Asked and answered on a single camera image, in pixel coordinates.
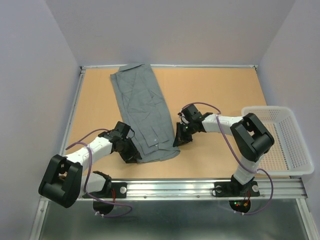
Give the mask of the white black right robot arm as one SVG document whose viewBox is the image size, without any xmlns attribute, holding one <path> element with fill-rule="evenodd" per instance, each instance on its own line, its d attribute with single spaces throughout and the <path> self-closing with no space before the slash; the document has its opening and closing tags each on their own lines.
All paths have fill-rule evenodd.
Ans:
<svg viewBox="0 0 320 240">
<path fill-rule="evenodd" d="M 193 141 L 195 133 L 220 133 L 225 141 L 227 135 L 232 136 L 241 154 L 238 157 L 228 142 L 227 145 L 238 163 L 235 173 L 231 176 L 230 189 L 235 195 L 242 195 L 249 188 L 258 171 L 258 165 L 275 140 L 260 119 L 253 113 L 245 116 L 220 116 L 211 112 L 183 113 L 182 120 L 176 124 L 174 147 Z"/>
</svg>

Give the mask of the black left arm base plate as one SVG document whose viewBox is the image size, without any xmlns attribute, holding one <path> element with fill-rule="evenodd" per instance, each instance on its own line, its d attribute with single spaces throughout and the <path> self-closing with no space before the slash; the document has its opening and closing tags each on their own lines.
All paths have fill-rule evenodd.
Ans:
<svg viewBox="0 0 320 240">
<path fill-rule="evenodd" d="M 92 191 L 90 194 L 99 199 L 125 199 L 127 197 L 127 186 L 126 182 L 112 182 L 110 186 L 103 190 Z"/>
</svg>

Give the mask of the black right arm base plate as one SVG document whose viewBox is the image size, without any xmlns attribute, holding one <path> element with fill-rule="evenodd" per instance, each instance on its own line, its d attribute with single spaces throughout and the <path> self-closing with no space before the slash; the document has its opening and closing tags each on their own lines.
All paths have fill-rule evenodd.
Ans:
<svg viewBox="0 0 320 240">
<path fill-rule="evenodd" d="M 217 198 L 244 198 L 260 196 L 258 183 L 256 181 L 252 181 L 245 185 L 231 181 L 215 182 L 211 193 Z"/>
</svg>

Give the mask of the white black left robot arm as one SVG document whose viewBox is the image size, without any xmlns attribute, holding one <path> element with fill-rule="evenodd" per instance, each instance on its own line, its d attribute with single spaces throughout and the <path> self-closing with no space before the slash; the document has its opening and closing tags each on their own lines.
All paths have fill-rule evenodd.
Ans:
<svg viewBox="0 0 320 240">
<path fill-rule="evenodd" d="M 91 143 L 66 156 L 54 155 L 45 170 L 38 193 L 64 208 L 71 207 L 78 197 L 85 193 L 85 179 L 82 174 L 97 160 L 114 152 L 119 153 L 126 163 L 137 163 L 141 154 L 127 136 L 113 134 L 111 131 L 100 133 Z"/>
</svg>

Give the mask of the grey long sleeve shirt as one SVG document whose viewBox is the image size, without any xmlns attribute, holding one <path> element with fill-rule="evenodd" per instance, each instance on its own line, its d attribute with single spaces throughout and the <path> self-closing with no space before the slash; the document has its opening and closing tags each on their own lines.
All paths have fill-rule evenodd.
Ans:
<svg viewBox="0 0 320 240">
<path fill-rule="evenodd" d="M 122 120 L 134 131 L 140 163 L 165 161 L 180 154 L 170 111 L 149 64 L 128 64 L 110 75 Z"/>
</svg>

